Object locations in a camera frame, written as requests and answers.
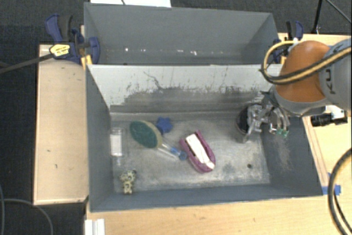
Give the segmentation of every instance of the black round object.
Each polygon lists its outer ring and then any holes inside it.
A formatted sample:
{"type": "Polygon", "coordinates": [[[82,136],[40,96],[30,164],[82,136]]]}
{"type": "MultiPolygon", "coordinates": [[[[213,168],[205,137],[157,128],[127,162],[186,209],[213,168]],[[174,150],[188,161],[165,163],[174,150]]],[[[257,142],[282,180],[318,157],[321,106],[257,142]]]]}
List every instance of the black round object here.
{"type": "Polygon", "coordinates": [[[237,127],[243,133],[246,134],[248,132],[249,126],[247,124],[248,118],[248,107],[245,107],[237,116],[237,127]]]}

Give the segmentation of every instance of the green brush head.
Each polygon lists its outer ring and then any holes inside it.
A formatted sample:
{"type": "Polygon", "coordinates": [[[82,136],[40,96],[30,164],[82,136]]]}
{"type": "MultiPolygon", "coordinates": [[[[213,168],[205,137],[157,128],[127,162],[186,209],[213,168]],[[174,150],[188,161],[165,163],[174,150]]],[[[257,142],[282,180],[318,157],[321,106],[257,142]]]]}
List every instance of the green brush head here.
{"type": "Polygon", "coordinates": [[[130,132],[133,139],[144,147],[158,148],[163,143],[163,138],[160,131],[150,122],[131,122],[130,132]]]}

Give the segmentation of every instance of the purple object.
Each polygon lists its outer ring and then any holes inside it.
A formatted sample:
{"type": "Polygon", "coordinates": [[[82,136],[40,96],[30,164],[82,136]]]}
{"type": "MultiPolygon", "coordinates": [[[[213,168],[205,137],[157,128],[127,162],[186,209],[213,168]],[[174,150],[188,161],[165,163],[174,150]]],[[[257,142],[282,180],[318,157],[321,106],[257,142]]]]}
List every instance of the purple object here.
{"type": "Polygon", "coordinates": [[[180,139],[180,145],[197,171],[204,173],[214,169],[215,155],[199,130],[185,139],[180,139]]]}

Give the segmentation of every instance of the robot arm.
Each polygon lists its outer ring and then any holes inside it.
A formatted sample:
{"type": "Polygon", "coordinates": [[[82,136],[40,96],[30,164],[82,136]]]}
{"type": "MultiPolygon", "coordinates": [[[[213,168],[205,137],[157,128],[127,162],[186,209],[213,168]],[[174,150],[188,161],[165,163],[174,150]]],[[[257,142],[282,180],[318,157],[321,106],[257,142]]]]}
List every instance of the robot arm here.
{"type": "Polygon", "coordinates": [[[284,42],[271,47],[261,72],[273,84],[264,92],[260,105],[244,109],[237,121],[250,139],[267,123],[271,133],[286,136],[289,116],[322,114],[328,105],[351,112],[351,39],[329,47],[317,41],[284,42]],[[290,44],[289,53],[279,76],[267,72],[268,58],[277,47],[290,44]]]}
{"type": "Polygon", "coordinates": [[[273,86],[279,106],[295,116],[311,116],[335,105],[351,112],[351,39],[328,47],[317,41],[304,41],[290,51],[280,76],[310,68],[317,62],[345,53],[339,60],[326,65],[306,78],[273,86]]]}

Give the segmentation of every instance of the blue tape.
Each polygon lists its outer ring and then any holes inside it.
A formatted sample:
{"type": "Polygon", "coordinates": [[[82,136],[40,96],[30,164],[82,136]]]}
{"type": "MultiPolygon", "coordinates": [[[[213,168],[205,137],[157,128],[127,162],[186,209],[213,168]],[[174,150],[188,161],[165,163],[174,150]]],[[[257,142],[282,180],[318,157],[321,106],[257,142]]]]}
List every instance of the blue tape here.
{"type": "MultiPolygon", "coordinates": [[[[321,189],[323,191],[323,195],[327,195],[328,194],[328,187],[327,186],[322,186],[321,189]]],[[[336,196],[339,196],[341,194],[341,185],[335,184],[334,190],[335,190],[336,196]]]]}

